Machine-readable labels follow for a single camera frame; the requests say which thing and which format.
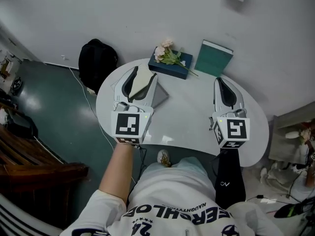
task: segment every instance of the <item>green floor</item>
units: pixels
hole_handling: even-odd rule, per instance
[[[74,74],[78,78],[79,73],[75,71]],[[26,60],[22,63],[18,76],[24,82],[16,97],[19,109],[33,119],[39,138],[66,162],[82,162],[90,168],[88,180],[78,185],[72,197],[73,220],[98,188],[110,160],[112,148],[103,137],[82,88],[69,69]],[[96,96],[88,93],[87,95],[96,113]],[[209,163],[214,158],[212,155],[179,147],[144,147],[148,149],[146,165],[156,162],[158,151],[166,149],[173,164],[184,157],[197,157],[208,172],[209,178],[213,182],[215,180]],[[134,178],[139,174],[140,163],[139,153],[135,153],[132,173]]]

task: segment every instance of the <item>person's arm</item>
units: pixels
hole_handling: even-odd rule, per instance
[[[107,166],[99,190],[127,202],[131,183],[133,146],[117,144]]]
[[[309,155],[314,153],[314,148],[309,140],[305,142],[309,147]],[[315,162],[313,161],[311,166],[307,170],[307,176],[305,181],[305,186],[307,187],[314,187],[315,177],[314,177],[314,170],[315,170]]]

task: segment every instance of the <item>teal book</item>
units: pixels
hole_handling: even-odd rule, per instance
[[[232,50],[204,40],[200,48],[195,70],[220,77],[232,57]]]

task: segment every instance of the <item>white cloth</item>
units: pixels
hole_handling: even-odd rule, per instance
[[[126,212],[120,198],[95,191],[61,236],[78,228],[111,236],[283,235],[256,204],[241,202],[221,209],[214,202],[211,181],[194,171],[166,168],[143,174],[129,200]]]

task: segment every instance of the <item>round white table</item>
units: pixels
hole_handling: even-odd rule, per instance
[[[114,87],[116,82],[136,65],[148,63],[139,59],[118,67],[103,82],[96,99],[97,118],[111,135],[111,111],[114,110]],[[157,73],[158,82],[170,95],[154,110],[152,122],[143,144],[168,145],[190,148],[218,155],[220,148],[213,130],[209,130],[209,117],[214,111],[213,84],[215,77],[194,71],[186,80]],[[263,156],[269,139],[268,121],[258,103],[237,83],[226,76],[243,95],[247,117],[251,119],[251,138],[239,148],[240,164],[248,167]]]

